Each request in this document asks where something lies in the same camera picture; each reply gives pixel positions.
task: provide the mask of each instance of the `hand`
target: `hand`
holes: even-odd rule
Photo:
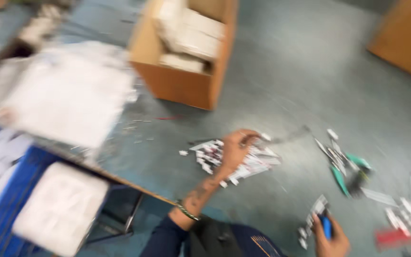
[[[250,146],[259,138],[259,133],[249,129],[236,130],[223,139],[223,159],[219,174],[223,178],[231,175],[248,154]]]
[[[329,214],[328,219],[333,229],[333,237],[329,241],[324,235],[320,219],[316,214],[313,215],[317,257],[345,257],[350,250],[350,242],[339,223]]]

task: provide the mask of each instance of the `person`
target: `person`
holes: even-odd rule
[[[202,208],[220,186],[243,162],[250,146],[259,138],[253,130],[240,129],[223,139],[223,159],[213,175],[205,178],[195,189],[172,208],[153,230],[141,257],[177,257],[186,242],[186,257],[236,256],[284,257],[269,237],[245,225],[229,225],[199,216]],[[333,237],[328,240],[318,217],[313,214],[317,257],[344,257],[350,243],[339,223],[329,215]]]

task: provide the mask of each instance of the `finger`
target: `finger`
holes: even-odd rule
[[[326,239],[326,236],[324,235],[323,224],[321,224],[320,218],[318,218],[318,215],[315,213],[312,214],[312,218],[313,218],[314,233],[317,236],[317,244],[328,242],[328,240]]]
[[[258,137],[255,137],[255,136],[248,138],[245,142],[245,148],[247,150],[250,149],[250,147],[252,147],[252,145],[256,142],[256,140],[258,140]]]
[[[333,226],[334,238],[341,239],[346,238],[345,233],[343,232],[342,226],[337,222],[336,219],[332,217],[330,213],[327,213],[328,219],[331,221]]]
[[[254,131],[254,130],[242,128],[242,129],[236,130],[236,131],[234,131],[230,134],[230,137],[235,142],[241,142],[242,139],[244,139],[246,137],[249,137],[249,136],[259,137],[259,133]]]

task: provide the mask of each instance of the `white packaging in box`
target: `white packaging in box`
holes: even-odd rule
[[[187,10],[186,0],[164,0],[159,13],[155,14],[158,35],[173,52],[181,52],[178,37],[183,27],[183,14]]]
[[[201,73],[204,63],[197,57],[187,54],[164,54],[159,61],[161,65]]]
[[[183,53],[196,56],[206,61],[214,61],[218,55],[221,41],[192,27],[185,27],[179,37]]]
[[[221,40],[224,37],[225,25],[223,23],[207,18],[197,11],[186,9],[183,23],[185,26],[191,27],[213,38]]]
[[[77,254],[109,183],[63,163],[44,172],[15,219],[15,235],[63,257]]]

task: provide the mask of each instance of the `red object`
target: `red object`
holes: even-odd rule
[[[375,245],[380,252],[409,244],[411,244],[411,236],[407,236],[401,229],[375,232]]]
[[[158,118],[155,118],[155,119],[170,120],[170,119],[179,119],[181,117],[182,117],[181,115],[177,115],[177,116],[172,116],[172,117],[158,117]]]

